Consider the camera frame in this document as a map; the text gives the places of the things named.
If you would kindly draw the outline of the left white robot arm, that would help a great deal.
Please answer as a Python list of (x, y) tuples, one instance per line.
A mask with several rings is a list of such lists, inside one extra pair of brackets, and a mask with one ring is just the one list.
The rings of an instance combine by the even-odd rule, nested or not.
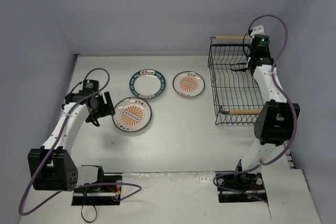
[(105, 186), (102, 167), (76, 165), (71, 150), (84, 123), (99, 127), (98, 119), (113, 116), (115, 110), (109, 92), (100, 93), (99, 81), (85, 79), (81, 85), (77, 93), (66, 95), (64, 111), (48, 140), (28, 153), (35, 190), (73, 191), (86, 184), (97, 193)]

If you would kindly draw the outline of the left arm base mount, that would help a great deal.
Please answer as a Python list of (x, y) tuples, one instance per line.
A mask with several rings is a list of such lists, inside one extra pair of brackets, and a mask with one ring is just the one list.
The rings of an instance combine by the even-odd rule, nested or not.
[(117, 206), (120, 195), (116, 185), (76, 188), (72, 195), (72, 206)]

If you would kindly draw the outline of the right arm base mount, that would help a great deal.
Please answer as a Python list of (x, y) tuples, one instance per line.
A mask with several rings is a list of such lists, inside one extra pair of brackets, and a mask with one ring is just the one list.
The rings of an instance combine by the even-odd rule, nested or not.
[(213, 178), (218, 201), (225, 203), (268, 202), (266, 187), (259, 168), (243, 171), (218, 172)]

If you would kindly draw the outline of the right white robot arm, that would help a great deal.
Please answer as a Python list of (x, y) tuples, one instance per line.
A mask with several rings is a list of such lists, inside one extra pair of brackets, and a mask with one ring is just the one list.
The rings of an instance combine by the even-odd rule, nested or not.
[(293, 142), (300, 113), (299, 104), (292, 103), (279, 84), (276, 61), (269, 51), (269, 36), (253, 35), (249, 50), (247, 67), (257, 82), (265, 103), (254, 124), (255, 141), (248, 154), (239, 160), (236, 172), (232, 175), (233, 184), (238, 188), (250, 184), (250, 172), (276, 162), (287, 153), (289, 145), (276, 157), (267, 160), (286, 141), (289, 144)]

